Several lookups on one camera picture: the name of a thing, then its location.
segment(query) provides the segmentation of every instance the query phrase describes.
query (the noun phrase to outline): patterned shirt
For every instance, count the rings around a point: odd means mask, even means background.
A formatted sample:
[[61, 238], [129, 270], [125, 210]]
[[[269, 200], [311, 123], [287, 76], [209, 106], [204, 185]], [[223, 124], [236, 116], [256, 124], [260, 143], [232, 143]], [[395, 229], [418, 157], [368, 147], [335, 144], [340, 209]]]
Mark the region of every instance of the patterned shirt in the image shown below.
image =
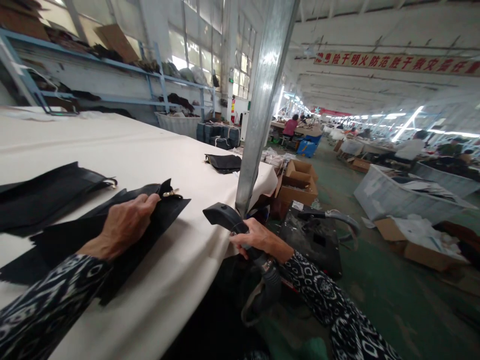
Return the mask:
[[[400, 359], [342, 290], [300, 253], [283, 267], [316, 319], [330, 328], [335, 359]], [[2, 309], [0, 359], [47, 359], [92, 302], [110, 269], [95, 257], [72, 255]]]

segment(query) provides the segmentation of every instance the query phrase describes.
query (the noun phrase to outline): blue metal shelving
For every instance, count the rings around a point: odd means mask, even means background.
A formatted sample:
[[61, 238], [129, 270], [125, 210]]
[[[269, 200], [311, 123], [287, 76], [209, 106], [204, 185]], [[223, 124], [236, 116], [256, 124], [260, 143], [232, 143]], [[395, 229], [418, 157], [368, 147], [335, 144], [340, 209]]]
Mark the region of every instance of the blue metal shelving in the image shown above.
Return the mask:
[[[121, 96], [115, 96], [115, 95], [109, 95], [109, 94], [95, 94], [101, 97], [101, 102], [109, 102], [109, 103], [124, 103], [124, 104], [136, 104], [136, 105], [148, 105], [148, 106], [162, 106], [165, 107], [165, 111], [168, 113], [170, 112], [170, 107], [175, 107], [178, 106], [177, 104], [169, 103], [168, 101], [160, 102], [158, 101], [158, 96], [153, 93], [152, 90], [152, 83], [151, 79], [158, 79], [160, 81], [162, 93], [163, 93], [163, 99], [168, 98], [167, 90], [166, 90], [166, 85], [165, 82], [171, 82], [171, 83], [177, 83], [181, 84], [184, 86], [189, 86], [193, 88], [198, 88], [200, 90], [200, 100], [201, 100], [201, 105], [197, 106], [194, 105], [193, 107], [195, 109], [200, 109], [201, 110], [201, 117], [202, 119], [205, 118], [205, 109], [212, 109], [213, 112], [215, 112], [215, 88], [214, 87], [209, 87], [209, 86], [204, 86], [200, 85], [194, 82], [189, 82], [181, 78], [176, 78], [172, 76], [167, 76], [163, 75], [163, 67], [162, 67], [162, 62], [160, 58], [160, 52], [158, 45], [155, 43], [154, 44], [154, 53], [156, 56], [156, 61], [158, 62], [160, 66], [160, 72], [159, 73], [150, 73], [146, 72], [143, 69], [133, 66], [133, 65], [128, 65], [123, 62], [118, 62], [110, 59], [99, 59], [91, 54], [86, 54], [86, 53], [80, 53], [80, 52], [75, 52], [75, 51], [70, 51], [67, 49], [64, 49], [63, 47], [54, 44], [52, 42], [40, 40], [34, 37], [22, 35], [16, 32], [8, 31], [5, 29], [0, 29], [0, 39], [5, 45], [5, 49], [9, 52], [10, 59], [12, 60], [12, 63], [21, 65], [22, 60], [20, 59], [19, 55], [17, 54], [15, 48], [12, 46], [10, 39], [17, 40], [23, 43], [27, 44], [32, 44], [44, 49], [49, 49], [49, 50], [54, 50], [56, 52], [62, 53], [62, 54], [67, 54], [70, 56], [74, 56], [76, 58], [82, 58], [82, 59], [87, 59], [89, 61], [97, 62], [97, 63], [103, 63], [108, 66], [113, 66], [115, 68], [119, 69], [125, 69], [128, 71], [136, 72], [145, 75], [145, 79], [148, 84], [148, 88], [150, 91], [150, 96], [151, 99], [139, 99], [139, 98], [134, 98], [134, 97], [121, 97]], [[41, 103], [39, 105], [47, 106], [47, 102], [45, 101], [45, 96], [46, 97], [60, 97], [64, 99], [73, 99], [75, 96], [73, 96], [71, 93], [65, 93], [65, 92], [54, 92], [54, 91], [41, 91], [38, 87], [37, 84], [35, 84], [35, 81], [32, 79], [30, 76], [30, 73], [27, 71], [25, 68], [21, 68], [18, 66], [15, 66], [16, 70], [21, 72], [22, 75], [22, 80], [25, 83], [26, 87], [28, 88], [28, 91], [33, 95], [34, 98], [38, 99]], [[212, 104], [211, 106], [205, 105], [204, 102], [204, 90], [210, 90], [213, 95], [212, 99]]]

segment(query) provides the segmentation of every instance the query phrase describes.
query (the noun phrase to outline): worker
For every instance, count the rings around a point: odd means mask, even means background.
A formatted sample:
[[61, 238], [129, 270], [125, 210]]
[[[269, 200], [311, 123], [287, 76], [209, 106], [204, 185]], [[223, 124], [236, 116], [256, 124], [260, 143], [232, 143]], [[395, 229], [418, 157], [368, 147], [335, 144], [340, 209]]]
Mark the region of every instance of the worker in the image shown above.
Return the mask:
[[350, 134], [350, 135], [356, 136], [358, 134], [358, 131], [357, 131], [357, 128], [354, 126], [350, 130], [344, 131], [343, 133], [345, 135]]
[[364, 139], [370, 139], [371, 134], [372, 134], [372, 130], [370, 130], [369, 128], [366, 128], [361, 133], [359, 133], [357, 135], [357, 137], [364, 138]]
[[458, 155], [458, 158], [465, 164], [470, 165], [472, 163], [473, 150], [465, 150], [462, 154]]
[[422, 152], [425, 147], [424, 139], [428, 136], [428, 132], [420, 130], [413, 135], [412, 140], [401, 142], [393, 148], [396, 152], [388, 152], [380, 155], [375, 161], [375, 164], [385, 164], [387, 159], [395, 160], [403, 164], [411, 164], [418, 154]]
[[297, 128], [299, 122], [299, 115], [295, 114], [292, 116], [290, 120], [288, 120], [285, 124], [285, 128], [283, 129], [283, 135], [287, 136], [292, 140], [295, 135], [295, 129]]
[[462, 142], [461, 137], [456, 137], [450, 141], [448, 144], [443, 144], [440, 145], [436, 151], [441, 155], [441, 156], [450, 156], [454, 157], [457, 155], [460, 155], [462, 153]]
[[[0, 310], [0, 357], [47, 359], [94, 299], [111, 262], [142, 237], [159, 201], [157, 194], [141, 194], [112, 206], [99, 236]], [[230, 241], [246, 259], [241, 245], [276, 258], [316, 319], [330, 328], [335, 359], [400, 359], [332, 279], [254, 218], [245, 223], [249, 233]]]

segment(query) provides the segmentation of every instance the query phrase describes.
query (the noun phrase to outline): blue bin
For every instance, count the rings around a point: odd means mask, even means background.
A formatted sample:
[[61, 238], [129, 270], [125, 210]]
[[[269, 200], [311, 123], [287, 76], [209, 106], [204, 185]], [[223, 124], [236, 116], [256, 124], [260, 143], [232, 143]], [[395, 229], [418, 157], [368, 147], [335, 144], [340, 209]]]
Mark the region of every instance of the blue bin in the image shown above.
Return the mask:
[[315, 154], [315, 150], [317, 150], [318, 144], [314, 142], [310, 142], [307, 140], [302, 140], [300, 145], [298, 146], [297, 154], [305, 156], [307, 158], [311, 158]]

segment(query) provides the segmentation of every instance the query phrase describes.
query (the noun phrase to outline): white ceiling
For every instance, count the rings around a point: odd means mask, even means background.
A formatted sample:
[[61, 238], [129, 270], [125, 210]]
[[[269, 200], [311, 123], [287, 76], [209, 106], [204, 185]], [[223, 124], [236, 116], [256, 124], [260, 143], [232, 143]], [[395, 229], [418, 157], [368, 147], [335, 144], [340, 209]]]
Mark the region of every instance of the white ceiling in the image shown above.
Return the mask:
[[367, 115], [441, 114], [449, 130], [480, 130], [480, 77], [314, 64], [318, 52], [480, 56], [480, 2], [301, 0], [289, 71], [309, 107]]

